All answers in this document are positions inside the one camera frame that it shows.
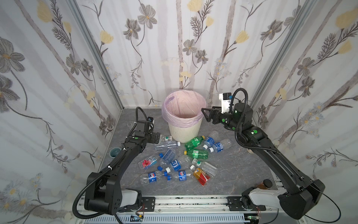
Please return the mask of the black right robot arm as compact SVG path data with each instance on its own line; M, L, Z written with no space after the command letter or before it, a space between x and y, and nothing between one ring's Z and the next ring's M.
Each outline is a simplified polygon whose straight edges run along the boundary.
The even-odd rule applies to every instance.
M253 110L248 105L245 89L239 88L232 94L227 112L218 106L202 108L201 112L208 122L223 124L226 130L233 131L236 142L259 156L283 184L283 190L258 187L245 190L239 203L243 209L274 207L299 220L318 204L324 195L325 185L299 170L275 147L261 128L253 125Z

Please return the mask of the clear bottle green label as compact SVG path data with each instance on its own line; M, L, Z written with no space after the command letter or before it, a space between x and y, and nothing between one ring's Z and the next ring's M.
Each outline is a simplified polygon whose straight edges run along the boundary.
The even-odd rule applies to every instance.
M201 170L203 170L205 173L207 173L209 176L215 176L218 172L218 168L215 167L214 165L210 164L209 162L206 161L200 161L198 159L193 159L192 164L197 167L200 168Z

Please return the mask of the tall clear blue print bottle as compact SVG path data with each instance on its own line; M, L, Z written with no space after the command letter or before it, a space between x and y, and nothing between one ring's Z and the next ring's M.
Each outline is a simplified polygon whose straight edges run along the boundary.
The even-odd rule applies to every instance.
M166 165L166 164L171 163L175 159L175 156L176 156L175 152L176 152L176 150L169 149L165 153L160 153L159 154L159 157L160 157L159 164Z

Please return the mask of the clear bottle blue label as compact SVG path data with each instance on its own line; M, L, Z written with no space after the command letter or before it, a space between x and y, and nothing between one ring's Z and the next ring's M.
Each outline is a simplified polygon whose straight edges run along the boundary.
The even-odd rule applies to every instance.
M212 147L219 140L219 133L217 131L212 131L203 142L203 149L207 150Z
M218 143L215 143L212 147L209 148L209 152L221 152L224 149L230 148L232 146L232 142L230 139L221 140Z

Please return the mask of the blue label bottle white cap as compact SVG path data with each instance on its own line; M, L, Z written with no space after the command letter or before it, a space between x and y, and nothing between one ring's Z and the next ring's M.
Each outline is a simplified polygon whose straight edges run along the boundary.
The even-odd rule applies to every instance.
M168 167L165 168L167 174L179 170L187 170L192 166L192 160L187 155L180 156L169 163Z

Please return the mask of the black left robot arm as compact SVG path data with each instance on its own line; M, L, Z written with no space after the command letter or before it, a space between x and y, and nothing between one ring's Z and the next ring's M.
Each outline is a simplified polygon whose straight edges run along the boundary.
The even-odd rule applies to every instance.
M117 156L107 167L88 176L86 186L72 205L75 217L91 219L105 214L116 217L119 212L144 207L141 191L122 190L121 179L131 162L144 151L148 143L159 143L160 133L154 132L153 121L147 115L143 120L136 119Z

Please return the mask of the red yellow drink bottle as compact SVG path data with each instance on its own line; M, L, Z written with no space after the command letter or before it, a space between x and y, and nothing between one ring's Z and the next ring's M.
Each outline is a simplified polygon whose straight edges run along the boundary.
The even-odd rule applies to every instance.
M205 171L198 167L195 167L194 165L190 167L190 170L193 172L193 176L199 181L199 183L202 186L205 186L210 179L210 176Z

